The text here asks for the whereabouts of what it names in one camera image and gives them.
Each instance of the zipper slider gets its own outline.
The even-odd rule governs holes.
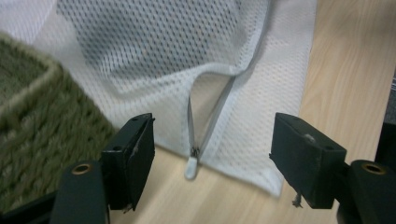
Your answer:
[[[189,157],[189,160],[187,161],[186,170],[184,172],[184,177],[188,180],[193,180],[197,175],[198,156],[199,148],[193,147],[191,149],[191,155]]]

